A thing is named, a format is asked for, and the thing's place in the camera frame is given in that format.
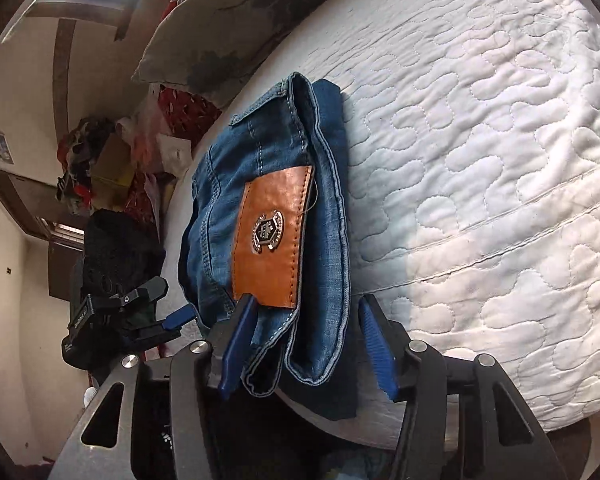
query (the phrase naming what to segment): cardboard box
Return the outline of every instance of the cardboard box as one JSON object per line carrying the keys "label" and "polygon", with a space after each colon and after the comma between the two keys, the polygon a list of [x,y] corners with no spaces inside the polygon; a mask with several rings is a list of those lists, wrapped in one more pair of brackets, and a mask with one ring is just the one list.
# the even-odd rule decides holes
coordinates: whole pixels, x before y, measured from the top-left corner
{"label": "cardboard box", "polygon": [[129,194],[134,174],[131,147],[119,134],[110,134],[98,160],[91,167],[94,207],[121,210]]}

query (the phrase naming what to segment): black cloth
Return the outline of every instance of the black cloth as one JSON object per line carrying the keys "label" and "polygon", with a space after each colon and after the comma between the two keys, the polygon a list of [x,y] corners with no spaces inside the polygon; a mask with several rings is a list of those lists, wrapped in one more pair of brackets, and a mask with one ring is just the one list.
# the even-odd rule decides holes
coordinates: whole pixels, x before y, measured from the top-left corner
{"label": "black cloth", "polygon": [[164,250],[131,216],[96,211],[84,231],[82,294],[109,298],[159,276]]}

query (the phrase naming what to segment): metal emblem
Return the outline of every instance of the metal emblem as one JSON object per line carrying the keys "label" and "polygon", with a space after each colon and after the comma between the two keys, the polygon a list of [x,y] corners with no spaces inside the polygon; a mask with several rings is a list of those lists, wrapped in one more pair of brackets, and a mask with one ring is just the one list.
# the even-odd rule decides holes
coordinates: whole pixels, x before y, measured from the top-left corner
{"label": "metal emblem", "polygon": [[269,251],[275,249],[282,239],[284,228],[285,219],[280,211],[275,210],[270,218],[267,218],[266,214],[260,215],[253,226],[253,250],[261,253],[263,245],[267,246]]}

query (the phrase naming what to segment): blue gripper pad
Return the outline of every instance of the blue gripper pad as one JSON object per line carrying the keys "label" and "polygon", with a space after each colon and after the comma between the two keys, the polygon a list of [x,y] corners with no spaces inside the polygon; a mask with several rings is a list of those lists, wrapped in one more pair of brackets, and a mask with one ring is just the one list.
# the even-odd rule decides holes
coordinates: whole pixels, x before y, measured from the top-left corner
{"label": "blue gripper pad", "polygon": [[227,400],[240,384],[242,368],[251,351],[251,339],[258,322],[258,302],[248,294],[240,301],[245,301],[242,315],[238,320],[234,334],[222,356],[222,379],[218,384],[220,396]]}
{"label": "blue gripper pad", "polygon": [[165,317],[162,321],[162,328],[165,330],[179,330],[194,319],[196,319],[196,309],[189,303]]}
{"label": "blue gripper pad", "polygon": [[391,400],[398,396],[397,370],[395,357],[382,335],[372,307],[363,296],[358,303],[358,322],[365,337],[366,352],[378,380],[378,387],[386,392]]}

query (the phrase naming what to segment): white paper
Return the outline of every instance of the white paper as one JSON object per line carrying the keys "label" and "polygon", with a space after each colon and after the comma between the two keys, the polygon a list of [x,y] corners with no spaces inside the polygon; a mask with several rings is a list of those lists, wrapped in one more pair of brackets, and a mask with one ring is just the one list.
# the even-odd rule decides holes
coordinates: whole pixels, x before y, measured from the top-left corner
{"label": "white paper", "polygon": [[160,134],[158,146],[164,171],[175,175],[178,179],[182,178],[193,162],[191,141]]}
{"label": "white paper", "polygon": [[160,187],[152,173],[144,176],[144,192],[149,197],[151,209],[154,212],[155,228],[158,231],[158,241],[160,241]]}

